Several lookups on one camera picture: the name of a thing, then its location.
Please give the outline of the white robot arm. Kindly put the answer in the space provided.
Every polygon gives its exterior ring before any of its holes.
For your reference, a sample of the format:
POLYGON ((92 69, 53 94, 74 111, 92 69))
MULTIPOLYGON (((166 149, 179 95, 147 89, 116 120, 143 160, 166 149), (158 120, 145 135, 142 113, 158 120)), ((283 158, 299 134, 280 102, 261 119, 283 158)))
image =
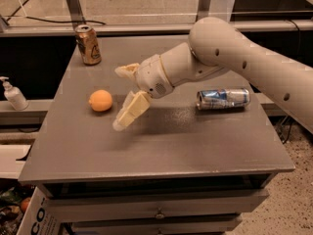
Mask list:
POLYGON ((153 99, 186 82, 208 80, 224 69, 241 75, 313 132, 313 69, 252 42, 214 17, 197 21, 188 40, 169 51, 115 69, 118 76, 131 79, 139 91, 126 96, 113 128, 127 128, 153 99))

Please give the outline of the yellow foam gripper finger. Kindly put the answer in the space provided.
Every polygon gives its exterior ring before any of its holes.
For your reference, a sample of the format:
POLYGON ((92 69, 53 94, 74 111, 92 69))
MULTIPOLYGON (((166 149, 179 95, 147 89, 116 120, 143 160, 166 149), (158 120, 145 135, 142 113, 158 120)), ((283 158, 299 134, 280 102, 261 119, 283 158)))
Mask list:
POLYGON ((130 80, 135 80, 135 73, 139 68, 138 63, 133 63, 126 66, 117 67, 114 71, 119 77, 129 78, 130 80))
POLYGON ((140 90, 136 93, 130 91, 112 124, 113 129, 116 131, 126 129, 150 107, 151 99, 150 94, 145 91, 140 90))

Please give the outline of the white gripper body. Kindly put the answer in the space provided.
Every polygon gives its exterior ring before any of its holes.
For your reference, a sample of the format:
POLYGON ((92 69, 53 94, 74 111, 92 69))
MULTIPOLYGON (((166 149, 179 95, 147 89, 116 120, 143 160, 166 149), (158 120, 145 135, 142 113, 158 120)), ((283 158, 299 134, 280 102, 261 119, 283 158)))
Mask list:
POLYGON ((135 71, 138 87, 158 99, 170 94, 174 87, 164 71, 160 55, 153 55, 143 61, 135 71))

